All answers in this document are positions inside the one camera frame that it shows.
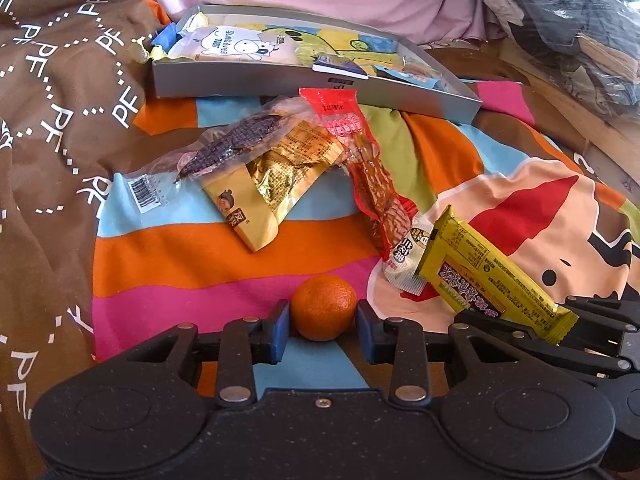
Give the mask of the brown PF patterned blanket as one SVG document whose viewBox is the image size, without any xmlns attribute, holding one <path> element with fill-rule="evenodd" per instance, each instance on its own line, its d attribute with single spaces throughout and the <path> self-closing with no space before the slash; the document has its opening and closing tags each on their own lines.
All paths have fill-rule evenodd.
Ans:
<svg viewBox="0 0 640 480">
<path fill-rule="evenodd" d="M 1 474 L 43 464 L 37 399 L 93 358 L 92 260 L 116 172 L 142 140 L 153 0 L 1 0 Z"/>
</svg>

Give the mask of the blue white snack tube pack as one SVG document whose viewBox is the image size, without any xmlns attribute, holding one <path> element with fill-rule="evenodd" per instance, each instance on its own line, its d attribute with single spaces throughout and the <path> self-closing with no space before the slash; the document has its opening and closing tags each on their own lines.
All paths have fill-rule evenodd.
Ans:
<svg viewBox="0 0 640 480">
<path fill-rule="evenodd" d="M 367 72 L 350 58 L 333 53 L 318 53 L 311 65 L 314 72 L 367 80 Z"/>
</svg>

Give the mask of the gold foil snack pack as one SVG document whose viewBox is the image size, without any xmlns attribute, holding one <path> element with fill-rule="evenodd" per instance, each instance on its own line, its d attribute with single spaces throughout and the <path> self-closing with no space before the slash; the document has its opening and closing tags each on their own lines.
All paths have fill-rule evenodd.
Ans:
<svg viewBox="0 0 640 480">
<path fill-rule="evenodd" d="M 342 144 L 326 128 L 303 120 L 256 159 L 207 180 L 203 191 L 244 245 L 258 252 L 342 153 Z"/>
</svg>

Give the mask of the dark jerky clear pack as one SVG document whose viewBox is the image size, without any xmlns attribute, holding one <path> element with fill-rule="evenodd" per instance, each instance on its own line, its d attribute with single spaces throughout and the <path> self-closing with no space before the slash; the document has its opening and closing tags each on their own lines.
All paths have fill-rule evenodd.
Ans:
<svg viewBox="0 0 640 480">
<path fill-rule="evenodd" d="M 277 98 L 226 126 L 206 129 L 195 142 L 163 154 L 124 177 L 138 214 L 167 206 L 191 183 L 226 176 L 277 146 L 314 113 L 302 98 Z"/>
</svg>

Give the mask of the small white snack packet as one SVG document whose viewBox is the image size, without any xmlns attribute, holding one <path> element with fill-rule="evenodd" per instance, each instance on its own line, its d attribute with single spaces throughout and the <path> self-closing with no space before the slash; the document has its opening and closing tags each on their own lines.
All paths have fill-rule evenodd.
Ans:
<svg viewBox="0 0 640 480">
<path fill-rule="evenodd" d="M 390 284 L 414 296 L 420 296 L 426 286 L 426 279 L 421 278 L 419 263 L 424 255 L 433 223 L 425 214 L 419 214 L 412 220 L 408 233 L 390 252 L 382 265 L 383 275 Z"/>
</svg>

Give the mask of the toast bread pack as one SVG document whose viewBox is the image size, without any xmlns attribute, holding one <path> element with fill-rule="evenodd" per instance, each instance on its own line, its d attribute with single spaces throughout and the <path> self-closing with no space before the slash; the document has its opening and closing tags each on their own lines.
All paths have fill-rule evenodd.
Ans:
<svg viewBox="0 0 640 480">
<path fill-rule="evenodd" d="M 214 60 L 300 65 L 293 39 L 241 26 L 206 26 L 187 32 L 168 51 L 172 60 Z"/>
</svg>

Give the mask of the yellow snack bar pack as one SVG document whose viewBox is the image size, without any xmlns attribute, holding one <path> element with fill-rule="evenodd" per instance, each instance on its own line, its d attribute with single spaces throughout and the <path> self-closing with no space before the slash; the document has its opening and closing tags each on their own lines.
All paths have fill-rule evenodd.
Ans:
<svg viewBox="0 0 640 480">
<path fill-rule="evenodd" d="M 451 207 L 434 223 L 418 274 L 455 311 L 523 325 L 549 344 L 559 344 L 578 322 Z"/>
</svg>

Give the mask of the plastic bag of clothes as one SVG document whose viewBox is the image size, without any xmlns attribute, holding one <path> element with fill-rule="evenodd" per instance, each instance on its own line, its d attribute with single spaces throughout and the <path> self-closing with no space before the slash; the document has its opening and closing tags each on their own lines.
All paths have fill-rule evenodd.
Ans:
<svg viewBox="0 0 640 480">
<path fill-rule="evenodd" d="M 639 0 L 483 0 L 504 32 L 582 104 L 639 115 Z"/>
</svg>

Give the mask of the grey box with cartoon drawing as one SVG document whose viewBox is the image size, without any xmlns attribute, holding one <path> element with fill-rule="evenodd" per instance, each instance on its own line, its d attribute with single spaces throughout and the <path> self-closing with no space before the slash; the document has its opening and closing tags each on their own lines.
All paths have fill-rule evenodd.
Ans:
<svg viewBox="0 0 640 480">
<path fill-rule="evenodd" d="M 167 53 L 187 32 L 206 26 L 241 26 L 289 36 L 302 64 L 283 65 L 178 58 Z M 301 88 L 348 89 L 361 104 L 404 110 L 469 124 L 480 110 L 480 98 L 453 73 L 408 39 L 372 27 L 325 16 L 262 6 L 199 4 L 177 23 L 167 25 L 150 42 L 149 60 L 155 93 L 160 98 L 209 96 L 295 96 Z M 367 80 L 314 72 L 318 53 L 350 58 Z M 431 67 L 444 75 L 454 93 L 426 90 L 376 76 L 374 66 Z"/>
</svg>

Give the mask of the red spicy strip snack pack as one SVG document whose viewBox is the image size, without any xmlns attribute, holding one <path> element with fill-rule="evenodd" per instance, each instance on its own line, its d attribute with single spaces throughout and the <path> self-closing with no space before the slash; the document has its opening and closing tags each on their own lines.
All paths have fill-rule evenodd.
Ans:
<svg viewBox="0 0 640 480">
<path fill-rule="evenodd" d="M 411 219 L 384 167 L 378 141 L 348 89 L 301 88 L 301 96 L 324 128 L 341 143 L 343 165 L 352 179 L 358 209 L 369 219 L 373 238 L 384 260 L 411 229 Z"/>
</svg>

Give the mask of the orange mandarin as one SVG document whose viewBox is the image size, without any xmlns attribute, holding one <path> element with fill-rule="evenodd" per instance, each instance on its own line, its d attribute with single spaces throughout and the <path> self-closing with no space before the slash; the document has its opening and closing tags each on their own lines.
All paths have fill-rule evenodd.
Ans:
<svg viewBox="0 0 640 480">
<path fill-rule="evenodd" d="M 352 324 L 358 296 L 349 282 L 333 274 L 318 274 L 300 284 L 290 300 L 293 324 L 300 336 L 331 341 Z"/>
</svg>

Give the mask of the wooden bed frame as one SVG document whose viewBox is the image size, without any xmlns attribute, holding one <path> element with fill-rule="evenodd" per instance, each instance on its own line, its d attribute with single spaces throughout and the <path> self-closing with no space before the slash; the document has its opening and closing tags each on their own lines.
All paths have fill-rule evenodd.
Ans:
<svg viewBox="0 0 640 480">
<path fill-rule="evenodd" d="M 639 206 L 639 121 L 605 118 L 590 112 L 557 87 L 530 56 L 509 38 L 483 42 L 480 50 L 509 63 L 553 104 L 585 138 L 579 150 L 587 166 L 604 183 Z"/>
</svg>

